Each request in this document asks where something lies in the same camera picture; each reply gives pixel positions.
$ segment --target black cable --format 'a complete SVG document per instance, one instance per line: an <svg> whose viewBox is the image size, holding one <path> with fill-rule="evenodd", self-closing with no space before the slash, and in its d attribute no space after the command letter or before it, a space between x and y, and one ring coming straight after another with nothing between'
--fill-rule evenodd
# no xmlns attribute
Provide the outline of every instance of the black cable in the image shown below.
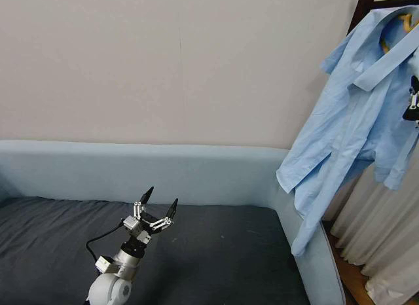
<svg viewBox="0 0 419 305"><path fill-rule="evenodd" d="M92 243L92 242L94 242L94 241L100 240L101 238L104 238L107 235L110 235L110 233L115 232L116 230L118 230L123 225L124 225L124 219L121 219L120 220L120 223L116 227L114 227L112 230L110 230L110 231L108 231L106 233L103 233L102 235L100 235L100 236L98 236L96 238L92 238L91 240L88 240L86 242L86 248L89 251L89 253L92 255L92 257L94 259L94 263L96 263L96 261L98 261L98 259L96 258L96 255L94 254L93 250L90 248L89 244ZM98 276L99 276L100 275L100 271L98 269L96 269L96 271L97 271Z"/></svg>

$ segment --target light blue sofa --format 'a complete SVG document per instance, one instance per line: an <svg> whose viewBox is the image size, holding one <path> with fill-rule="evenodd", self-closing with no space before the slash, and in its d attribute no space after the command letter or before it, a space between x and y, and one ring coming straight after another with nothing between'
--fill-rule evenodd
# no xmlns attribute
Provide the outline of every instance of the light blue sofa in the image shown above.
<svg viewBox="0 0 419 305"><path fill-rule="evenodd" d="M153 200L170 204L253 205L275 209L291 243L301 224L276 181L287 150L196 145L126 145L0 141L0 199L41 196L134 202L154 185ZM312 305L345 304L321 226L296 259Z"/></svg>

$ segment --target white curtain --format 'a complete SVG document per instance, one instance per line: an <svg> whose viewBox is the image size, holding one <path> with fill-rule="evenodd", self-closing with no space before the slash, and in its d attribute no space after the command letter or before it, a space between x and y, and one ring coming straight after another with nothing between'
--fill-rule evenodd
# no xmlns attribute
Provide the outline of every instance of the white curtain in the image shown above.
<svg viewBox="0 0 419 305"><path fill-rule="evenodd" d="M342 257L364 265L365 288L377 305L402 305L419 291L418 151L398 191L375 182L368 168L331 230Z"/></svg>

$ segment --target wooden floor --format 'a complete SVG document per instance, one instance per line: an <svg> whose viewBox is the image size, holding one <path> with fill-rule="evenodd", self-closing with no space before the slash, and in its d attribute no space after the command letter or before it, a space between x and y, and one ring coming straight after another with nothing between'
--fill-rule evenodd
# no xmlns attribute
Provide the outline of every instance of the wooden floor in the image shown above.
<svg viewBox="0 0 419 305"><path fill-rule="evenodd" d="M333 256L335 258L336 266L339 271L340 279L344 285L346 304L347 305L374 305L370 299L364 286L368 281L368 277L361 274L361 267L347 263L340 256L341 249L337 249L335 244L338 238L330 234L332 223L324 221L327 237L332 247ZM419 305L417 300L410 300L406 305Z"/></svg>

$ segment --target light blue shirt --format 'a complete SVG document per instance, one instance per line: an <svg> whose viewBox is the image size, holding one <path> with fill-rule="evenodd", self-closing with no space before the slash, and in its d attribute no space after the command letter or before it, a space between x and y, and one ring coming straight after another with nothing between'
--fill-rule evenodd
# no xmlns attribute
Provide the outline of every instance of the light blue shirt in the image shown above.
<svg viewBox="0 0 419 305"><path fill-rule="evenodd" d="M401 184L418 139L415 122L402 118L410 77L419 67L416 53L412 57L419 27L406 34L397 18L407 13L416 20L419 8L370 12L322 64L329 80L277 171L283 189L295 189L295 207L304 218L291 248L296 256L339 187L370 163L376 162L378 181L392 189Z"/></svg>

